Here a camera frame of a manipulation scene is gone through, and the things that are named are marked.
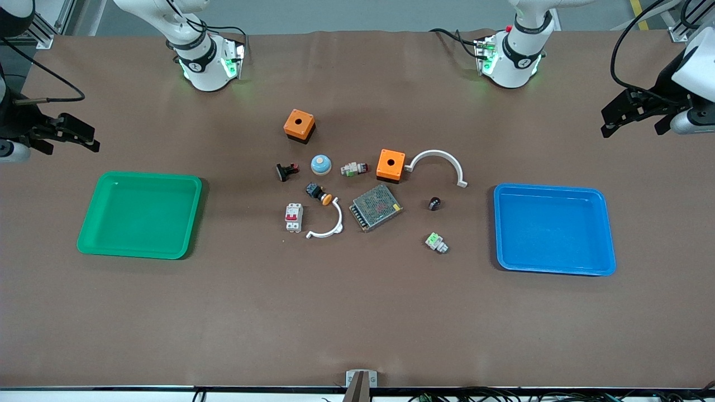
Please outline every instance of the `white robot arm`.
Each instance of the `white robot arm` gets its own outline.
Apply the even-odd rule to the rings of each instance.
[[[479,41],[477,70],[505,88],[519,88],[536,73],[543,46],[553,32],[550,9],[584,6],[595,0],[508,0],[516,8],[513,28]]]
[[[28,29],[34,15],[34,0],[0,0],[0,41],[40,69],[51,72],[7,40]],[[79,97],[28,99],[6,85],[5,73],[0,64],[0,163],[26,161],[30,158],[30,148],[52,155],[54,145],[48,140],[72,142],[93,152],[99,151],[99,141],[94,140],[94,127],[67,113],[61,113],[57,118],[46,116],[37,107],[38,103],[77,102],[84,99],[82,91],[54,75],[76,90]]]
[[[601,110],[605,123],[601,127],[603,136],[608,138],[626,124],[653,116],[662,116],[654,125],[658,135],[670,130],[676,134],[715,132],[713,54],[715,12],[710,13],[699,29],[689,35],[687,47],[661,71],[650,89],[620,79],[616,81],[626,89]],[[614,70],[611,70],[611,74],[615,79]]]
[[[238,78],[245,54],[242,43],[209,33],[194,14],[209,0],[114,0],[120,9],[158,29],[179,56],[184,76],[200,91],[216,91]]]

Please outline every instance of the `white semicircular pipe clamp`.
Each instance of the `white semicircular pipe clamp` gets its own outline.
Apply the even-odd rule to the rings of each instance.
[[[439,149],[429,149],[427,151],[422,151],[419,154],[417,154],[416,157],[412,159],[412,162],[410,162],[409,165],[405,166],[405,171],[406,172],[412,172],[413,169],[415,169],[415,165],[417,162],[420,161],[420,159],[424,157],[443,157],[446,160],[450,161],[452,163],[452,166],[454,166],[455,170],[457,171],[457,185],[459,187],[467,187],[467,182],[464,181],[464,173],[462,172],[462,165],[459,164],[459,161],[457,161],[457,158],[452,156],[452,154],[444,151],[440,151]]]
[[[334,235],[335,233],[340,233],[342,232],[342,210],[340,209],[340,206],[337,204],[337,197],[332,199],[332,204],[335,206],[335,209],[337,210],[337,225],[329,231],[325,233],[316,233],[316,232],[308,232],[308,234],[305,236],[306,239],[310,239],[311,237],[319,237],[319,238],[324,238],[324,237],[330,237]]]

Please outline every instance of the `cable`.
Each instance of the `cable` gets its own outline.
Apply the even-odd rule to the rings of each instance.
[[[201,31],[198,30],[198,29],[196,29],[196,26],[194,25],[194,24],[196,24],[196,22],[195,22],[195,21],[192,21],[192,20],[190,20],[190,19],[188,19],[187,17],[185,17],[184,14],[183,14],[182,12],[180,12],[178,8],[176,8],[176,6],[175,6],[174,3],[173,3],[173,0],[167,0],[167,4],[169,4],[169,7],[171,7],[172,10],[174,10],[174,12],[175,12],[176,14],[178,14],[180,17],[182,17],[183,19],[186,20],[186,24],[187,24],[188,26],[190,26],[191,29],[193,29],[194,31],[196,31],[196,32],[198,32],[198,33],[200,33],[200,34],[203,34],[204,32],[206,32],[206,29],[205,29],[205,28],[202,29]]]
[[[445,35],[449,36],[450,38],[452,38],[452,39],[458,41],[458,42],[462,45],[462,47],[464,48],[464,51],[467,52],[467,54],[469,54],[470,56],[474,57],[475,59],[479,59],[479,60],[486,60],[486,59],[487,59],[485,56],[478,56],[478,55],[472,53],[472,52],[467,48],[467,45],[474,46],[474,41],[478,41],[478,40],[484,39],[484,38],[486,38],[486,36],[482,36],[481,38],[474,39],[474,41],[466,41],[466,40],[462,39],[462,35],[459,34],[459,29],[458,29],[454,34],[452,34],[451,32],[449,32],[449,31],[447,31],[447,30],[445,30],[445,29],[441,29],[441,28],[430,29],[430,32],[437,32],[437,33],[439,33],[439,34],[445,34]]]
[[[474,45],[474,42],[473,42],[473,41],[470,42],[470,41],[466,41],[466,40],[460,39],[460,38],[457,37],[455,34],[453,34],[453,33],[449,32],[449,31],[447,31],[446,29],[434,28],[434,29],[430,29],[430,32],[438,32],[439,34],[447,35],[447,36],[449,36],[450,38],[452,38],[452,39],[454,39],[454,40],[456,40],[456,41],[461,41],[461,42],[464,43],[464,44]],[[477,39],[475,39],[475,40],[484,39],[484,38],[486,38],[486,36],[485,36],[485,37],[482,37],[482,38],[477,38]]]
[[[467,49],[467,45],[464,44],[465,41],[464,41],[464,39],[462,39],[462,35],[459,34],[459,29],[457,29],[457,31],[455,31],[455,34],[457,35],[457,40],[459,41],[460,44],[462,44],[462,47],[464,48],[464,51],[467,52],[467,54],[469,54],[470,56],[474,57],[475,59],[479,59],[479,60],[486,60],[486,59],[487,59],[486,56],[479,56],[479,55],[477,55],[477,54],[474,54],[474,53],[470,52],[470,50]]]
[[[685,15],[691,1],[692,0],[685,0],[683,2],[683,6],[680,8],[680,23],[683,24],[686,28],[698,29],[698,28],[700,28],[700,25],[699,24],[696,25],[696,24],[693,24],[692,22],[688,21],[688,17]]]
[[[192,21],[186,17],[184,17],[184,18],[186,19],[187,25],[189,25],[191,27],[191,29],[195,30],[196,32],[199,32],[200,34],[203,34],[206,31],[211,31],[210,29],[207,28],[206,23],[203,22],[201,19],[199,20],[201,22],[201,24],[199,25],[199,27],[201,27],[201,30],[198,30],[198,29],[196,29],[196,26],[194,25],[194,24],[196,24],[195,21]]]
[[[704,9],[700,14],[698,14],[693,21],[698,21],[703,16],[706,16],[714,6],[715,6],[715,3],[711,2],[710,5],[707,6],[707,8]],[[695,11],[697,11],[698,7],[699,6],[695,7],[691,13],[695,14]]]
[[[639,15],[636,16],[636,18],[631,21],[630,24],[626,27],[626,29],[623,31],[621,36],[618,38],[618,41],[616,42],[615,47],[613,48],[613,53],[611,54],[611,78],[618,84],[621,85],[624,88],[627,89],[633,89],[636,91],[643,92],[644,94],[648,94],[661,102],[668,104],[668,105],[675,105],[677,104],[676,102],[671,101],[670,99],[664,98],[652,91],[649,91],[647,89],[637,87],[636,85],[629,84],[627,82],[622,81],[618,76],[616,75],[616,57],[618,56],[618,49],[621,47],[621,43],[623,42],[623,39],[626,38],[626,35],[631,31],[631,29],[638,23],[638,21],[641,19],[643,15],[645,15],[647,12],[650,10],[656,8],[658,5],[663,3],[665,0],[656,0],[654,3],[652,3],[650,6],[647,6]]]
[[[10,49],[13,49],[17,54],[20,56],[23,56],[26,60],[29,62],[37,65],[39,68],[43,69],[45,72],[48,72],[50,75],[53,77],[57,78],[58,80],[62,81],[67,85],[68,87],[74,89],[77,94],[79,94],[78,97],[75,98],[44,98],[43,103],[49,103],[49,102],[79,102],[81,100],[84,100],[84,92],[80,91],[79,88],[75,87],[71,82],[67,81],[66,79],[60,77],[56,72],[48,69],[47,67],[43,66],[42,64],[38,63],[33,59],[32,57],[26,55],[25,53],[21,52],[20,49],[17,49],[12,43],[10,43],[7,39],[5,38],[0,38]]]
[[[206,401],[206,390],[199,387],[196,388],[196,392],[194,393],[194,398],[191,399],[191,402],[196,402],[196,397],[201,393],[201,399],[199,399],[199,402],[204,402]]]
[[[241,35],[246,37],[246,40],[248,40],[248,35],[243,31],[243,29],[239,28],[238,26],[211,26],[211,25],[206,25],[207,28],[210,29],[235,29],[238,32],[241,33]]]

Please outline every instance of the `black cable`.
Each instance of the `black cable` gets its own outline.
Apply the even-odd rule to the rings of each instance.
[[[447,35],[447,36],[449,36],[450,38],[452,38],[452,39],[454,39],[454,40],[456,40],[456,41],[461,41],[461,42],[464,43],[464,44],[472,44],[472,45],[474,45],[474,42],[465,41],[465,40],[460,40],[455,34],[453,34],[452,32],[449,32],[449,31],[446,30],[446,29],[434,28],[434,29],[430,29],[430,32],[438,32],[438,33],[440,33],[440,34]]]
[[[698,14],[693,21],[698,21],[703,16],[706,16],[714,6],[715,6],[715,3],[711,2],[710,5],[707,6],[707,8],[705,8],[700,14]],[[695,7],[692,11],[692,14],[695,14],[695,11],[697,11],[697,10],[698,10],[698,7]]]
[[[462,44],[462,47],[464,48],[464,51],[467,52],[467,54],[474,57],[475,59],[479,59],[479,60],[487,59],[487,56],[480,56],[480,55],[470,52],[470,50],[467,48],[467,45],[464,44],[465,41],[464,41],[464,39],[462,39],[462,35],[459,34],[459,29],[457,29],[457,31],[455,31],[455,34],[457,35],[457,40],[459,41],[460,44]]]
[[[196,392],[194,393],[194,398],[191,399],[191,402],[196,402],[196,397],[201,393],[201,399],[199,399],[199,402],[204,402],[206,401],[206,390],[203,388],[196,388]]]
[[[558,402],[608,402],[605,396],[586,396],[582,393],[549,392],[537,397],[537,402],[541,402],[544,397],[556,397]]]
[[[624,88],[627,89],[632,89],[636,91],[643,92],[644,94],[648,94],[658,100],[660,100],[663,103],[669,104],[669,105],[675,105],[677,104],[676,102],[671,101],[670,99],[664,98],[652,91],[649,91],[647,89],[637,87],[636,85],[629,84],[627,82],[622,81],[618,76],[616,75],[616,57],[618,56],[618,49],[621,47],[621,43],[623,42],[623,39],[626,38],[626,35],[631,31],[631,29],[638,23],[638,21],[646,15],[650,10],[655,9],[657,6],[659,6],[661,3],[663,3],[665,0],[656,0],[654,3],[652,3],[650,6],[647,6],[643,11],[641,11],[640,14],[636,16],[636,18],[631,21],[630,24],[624,29],[623,33],[621,36],[618,38],[618,41],[616,42],[615,47],[613,48],[613,53],[611,54],[611,78],[618,84],[621,85]]]
[[[194,25],[194,24],[196,24],[195,21],[192,21],[192,20],[186,18],[186,23],[191,27],[191,29],[195,30],[196,32],[199,32],[200,34],[203,34],[203,33],[206,32],[206,31],[211,31],[210,29],[208,29],[208,28],[206,27],[206,23],[205,23],[205,22],[203,22],[202,20],[199,20],[199,21],[200,21],[199,27],[201,28],[201,30],[199,30],[199,29],[196,28],[196,25]]]
[[[628,398],[628,397],[629,397],[632,393],[634,393],[634,392],[636,392],[636,390],[632,389],[632,390],[628,391],[628,393],[627,393],[626,395],[624,395],[624,396],[622,396],[622,397],[620,397],[620,398],[618,398],[618,399],[619,399],[620,401],[622,401],[623,399]]]
[[[49,73],[53,77],[57,78],[58,80],[62,81],[67,85],[68,87],[74,89],[77,94],[79,94],[78,97],[75,98],[45,98],[46,102],[79,102],[81,100],[84,100],[84,92],[80,91],[79,88],[75,87],[71,82],[67,81],[66,79],[60,77],[56,72],[48,69],[47,67],[43,66],[42,64],[38,63],[33,59],[32,57],[26,55],[25,53],[21,52],[20,49],[17,49],[12,43],[10,43],[7,39],[5,38],[0,38],[10,49],[13,49],[17,54],[20,56],[23,56],[26,60],[29,62],[37,65],[39,68],[43,69],[45,72]]]
[[[685,15],[691,1],[692,0],[685,0],[683,2],[683,6],[682,6],[682,8],[680,8],[680,23],[683,24],[686,28],[698,29],[698,28],[700,28],[700,25],[695,25],[692,22],[688,21],[688,17]]]
[[[196,31],[196,32],[198,32],[198,33],[200,33],[200,34],[203,34],[204,32],[206,32],[206,29],[203,29],[203,30],[201,30],[201,31],[200,31],[199,29],[196,29],[196,26],[194,25],[194,24],[196,24],[196,22],[191,21],[190,19],[188,19],[187,17],[185,17],[184,14],[182,14],[182,12],[180,12],[179,9],[176,8],[176,6],[175,6],[174,3],[173,3],[173,0],[167,0],[167,4],[169,4],[169,7],[171,7],[172,10],[174,10],[174,12],[175,12],[176,14],[178,14],[180,17],[182,17],[183,19],[186,20],[187,25],[190,26],[191,29],[193,29],[194,31]]]
[[[211,26],[211,25],[206,25],[206,27],[207,27],[207,28],[210,28],[210,29],[235,29],[235,30],[237,30],[238,32],[240,32],[241,35],[243,35],[243,36],[245,36],[246,38],[248,38],[248,35],[246,35],[246,33],[243,31],[243,29],[239,28],[238,26]]]

